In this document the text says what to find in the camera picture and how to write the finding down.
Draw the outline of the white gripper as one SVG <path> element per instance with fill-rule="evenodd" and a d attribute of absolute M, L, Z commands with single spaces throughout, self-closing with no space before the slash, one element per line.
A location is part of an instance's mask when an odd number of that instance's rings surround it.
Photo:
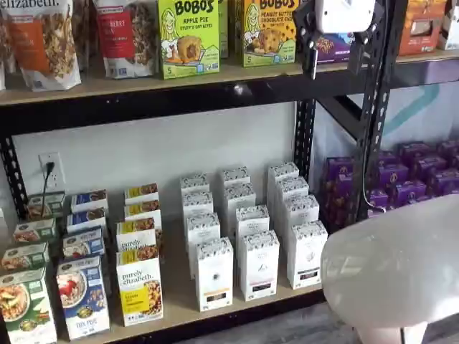
<path fill-rule="evenodd" d="M 323 34 L 354 33 L 348 70 L 359 74 L 365 49 L 384 16 L 383 6 L 375 0 L 301 1 L 293 11 L 298 51 L 303 55 L 303 73 L 316 78 L 318 48 Z"/>

